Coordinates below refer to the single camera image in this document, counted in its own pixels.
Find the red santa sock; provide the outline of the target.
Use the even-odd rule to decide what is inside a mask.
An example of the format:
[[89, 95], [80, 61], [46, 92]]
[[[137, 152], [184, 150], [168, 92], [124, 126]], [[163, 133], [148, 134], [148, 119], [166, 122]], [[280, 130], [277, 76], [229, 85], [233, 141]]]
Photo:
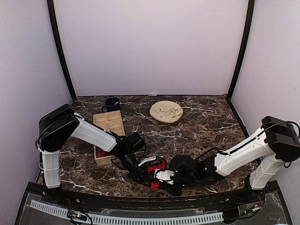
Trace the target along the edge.
[[98, 152], [98, 157], [99, 157], [99, 158], [107, 157], [107, 156], [109, 156], [109, 153], [108, 153], [108, 152], [105, 152], [105, 151], [99, 151], [99, 152]]

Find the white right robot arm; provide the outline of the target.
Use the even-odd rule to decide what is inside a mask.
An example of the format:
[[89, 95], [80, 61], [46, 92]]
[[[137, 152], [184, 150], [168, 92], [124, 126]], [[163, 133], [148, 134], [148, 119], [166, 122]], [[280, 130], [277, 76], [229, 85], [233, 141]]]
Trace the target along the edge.
[[266, 116], [251, 136], [234, 147], [218, 150], [202, 161], [187, 155], [176, 155], [168, 169], [155, 170], [154, 178], [166, 183], [169, 191], [179, 196], [184, 186], [215, 184], [245, 164], [261, 158], [256, 170], [246, 177], [245, 187], [239, 194], [243, 203], [250, 203], [286, 163], [299, 157], [299, 125]]

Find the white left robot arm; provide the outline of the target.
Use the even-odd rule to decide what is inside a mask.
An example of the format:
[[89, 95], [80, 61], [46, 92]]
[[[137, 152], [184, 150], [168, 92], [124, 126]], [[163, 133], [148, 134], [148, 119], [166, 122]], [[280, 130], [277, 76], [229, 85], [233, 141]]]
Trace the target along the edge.
[[128, 170], [129, 178], [146, 187], [151, 187], [158, 179], [154, 172], [148, 170], [149, 163], [140, 162], [134, 153], [145, 145], [137, 133], [119, 136], [107, 131], [76, 113], [73, 107], [65, 104], [39, 121], [39, 137], [35, 142], [40, 151], [44, 181], [48, 197], [55, 204], [66, 201], [66, 193], [60, 187], [60, 151], [69, 137], [83, 140], [99, 147], [110, 155], [117, 157], [123, 167]]

